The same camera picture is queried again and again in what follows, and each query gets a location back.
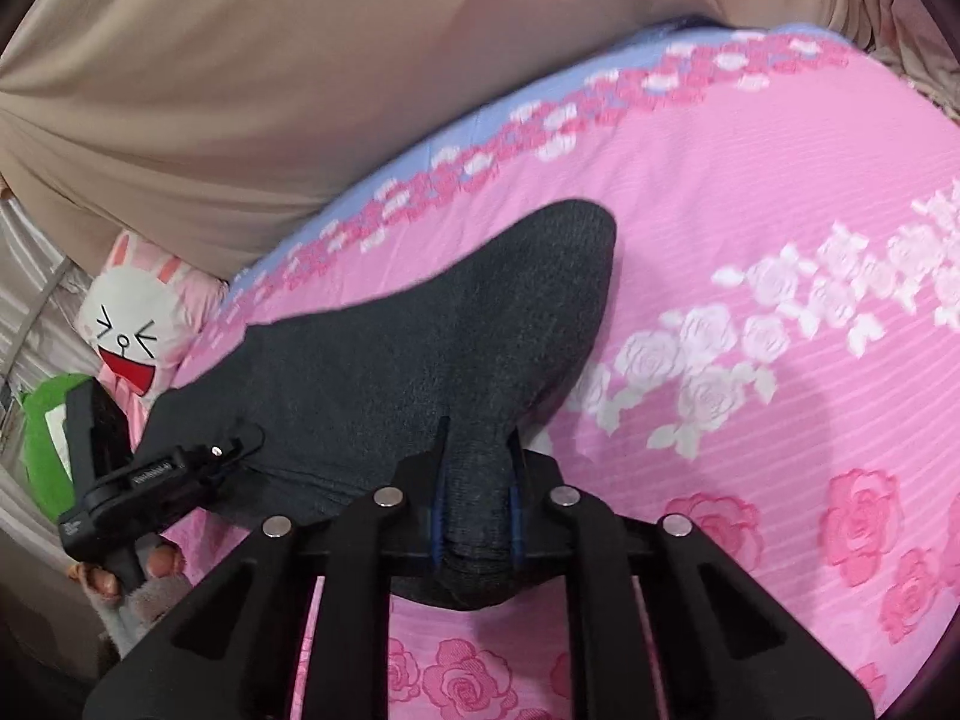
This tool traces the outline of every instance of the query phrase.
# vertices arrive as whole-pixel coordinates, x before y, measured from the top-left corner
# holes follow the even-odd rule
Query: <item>metal pin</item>
[[[263,533],[270,538],[283,538],[294,529],[294,524],[282,514],[264,520]]]
[[[670,533],[670,536],[682,538],[693,533],[693,523],[683,514],[667,514],[664,517],[664,531]]]
[[[384,509],[390,509],[403,503],[403,490],[399,488],[380,488],[373,493],[373,503],[382,506]]]
[[[558,488],[550,490],[550,500],[557,506],[575,506],[580,502],[580,491],[577,488],[560,485]]]

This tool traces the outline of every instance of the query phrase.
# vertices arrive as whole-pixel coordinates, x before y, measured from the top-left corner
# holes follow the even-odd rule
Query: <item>plush toy mouth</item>
[[[121,379],[126,379],[133,387],[137,395],[143,395],[150,389],[154,382],[154,376],[157,375],[157,368],[153,365],[147,365],[145,362],[136,362],[128,360],[119,354],[107,351],[102,346],[98,349],[100,357],[107,364],[107,367],[116,373]]]

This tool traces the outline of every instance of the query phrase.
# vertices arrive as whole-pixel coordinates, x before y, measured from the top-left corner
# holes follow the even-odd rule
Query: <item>green plush toy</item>
[[[73,506],[73,481],[56,453],[56,445],[50,435],[50,423],[66,418],[66,394],[88,378],[83,373],[55,376],[24,396],[22,402],[27,415],[23,464],[37,506],[54,522]],[[51,412],[53,414],[48,419],[47,415]]]

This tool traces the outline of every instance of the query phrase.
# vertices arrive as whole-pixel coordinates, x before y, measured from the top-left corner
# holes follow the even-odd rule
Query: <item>dark gray sock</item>
[[[237,420],[263,448],[224,483],[214,507],[256,527],[305,524],[390,482],[450,417],[445,549],[419,600],[477,607],[510,581],[507,438],[536,403],[568,388],[587,360],[607,301],[616,225],[569,200],[520,220],[442,274],[396,295],[248,328],[193,384],[157,400],[140,459],[216,442]]]

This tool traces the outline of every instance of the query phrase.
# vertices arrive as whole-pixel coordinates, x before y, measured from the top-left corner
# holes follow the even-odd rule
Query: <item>pink floral fabric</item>
[[[248,324],[387,295],[594,199],[618,224],[607,316],[525,440],[616,512],[697,522],[880,713],[960,602],[960,130],[823,33],[725,40],[612,52],[575,92],[509,98],[481,142],[387,166],[244,276],[178,384]],[[570,717],[558,581],[471,614],[394,599],[390,637],[395,720]]]

